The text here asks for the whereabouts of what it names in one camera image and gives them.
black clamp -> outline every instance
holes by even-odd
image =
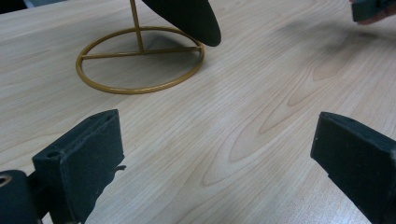
[[[322,112],[311,157],[372,223],[396,223],[396,142],[344,116]]]
[[[396,0],[356,0],[352,3],[353,21],[366,21],[394,3]]]
[[[35,171],[0,172],[0,222],[84,223],[124,166],[117,110],[93,115],[33,156]]]

black object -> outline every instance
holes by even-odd
[[[396,142],[354,119],[322,112],[311,157],[372,223],[396,223]]]
[[[207,0],[143,0],[153,11],[194,39],[215,47],[221,33]]]
[[[99,113],[35,156],[35,171],[0,173],[0,223],[84,223],[123,160],[117,110]]]
[[[396,0],[355,0],[352,3],[353,21],[365,21],[383,11]]]
[[[0,14],[26,9],[23,0],[1,0]]]

table surface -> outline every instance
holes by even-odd
[[[70,0],[0,15],[0,170],[88,116],[117,108],[127,168],[88,223],[369,223],[310,158],[318,114],[396,138],[394,19],[356,25],[343,1],[210,2],[222,42],[164,91],[88,87],[75,62],[93,40],[133,26],[129,1]],[[137,1],[141,25],[170,25]],[[146,48],[186,45],[144,33]],[[133,35],[96,51],[136,48]],[[193,53],[88,61],[87,76],[125,87],[173,78]]]

wooden table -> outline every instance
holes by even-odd
[[[368,223],[310,156],[321,111],[396,138],[394,19],[361,27],[347,0],[216,0],[222,43],[165,91],[114,95],[75,70],[94,39],[132,26],[127,0],[70,0],[0,15],[0,170],[89,115],[117,108],[127,169],[88,223]],[[137,2],[142,25],[169,25]],[[148,48],[178,45],[146,34]],[[132,49],[132,36],[98,49]],[[143,85],[193,55],[84,64],[95,80]]]

metal rod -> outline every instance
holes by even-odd
[[[86,55],[82,55],[81,58],[82,59],[117,58],[117,57],[144,55],[144,54],[178,53],[178,52],[187,52],[187,51],[200,51],[200,48],[187,47],[187,48],[179,48],[179,49],[149,49],[149,50],[145,50],[143,53],[134,51],[134,52],[120,52],[120,53],[86,54]]]
[[[143,53],[145,49],[143,47],[142,35],[140,34],[140,25],[139,25],[139,19],[137,18],[136,3],[134,2],[134,0],[130,0],[130,2],[131,2],[132,16],[134,17],[134,28],[136,31],[137,43],[139,44],[139,52]]]

